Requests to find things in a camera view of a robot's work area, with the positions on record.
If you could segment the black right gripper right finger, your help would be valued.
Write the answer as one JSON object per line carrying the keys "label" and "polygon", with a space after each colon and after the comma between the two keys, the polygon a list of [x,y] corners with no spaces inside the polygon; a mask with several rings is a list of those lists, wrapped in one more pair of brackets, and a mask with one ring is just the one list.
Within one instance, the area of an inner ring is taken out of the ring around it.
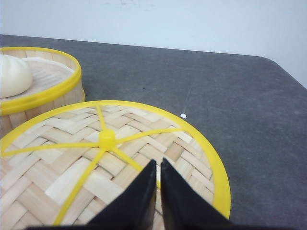
{"label": "black right gripper right finger", "polygon": [[161,164],[161,199],[166,230],[240,228],[199,196],[165,158]]}

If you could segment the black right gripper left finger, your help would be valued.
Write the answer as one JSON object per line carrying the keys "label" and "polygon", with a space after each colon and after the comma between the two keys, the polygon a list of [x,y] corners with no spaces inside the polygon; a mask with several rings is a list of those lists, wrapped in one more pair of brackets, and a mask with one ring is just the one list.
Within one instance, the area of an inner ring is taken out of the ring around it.
{"label": "black right gripper left finger", "polygon": [[127,189],[85,225],[30,226],[29,230],[151,230],[156,202],[156,162],[151,160]]}

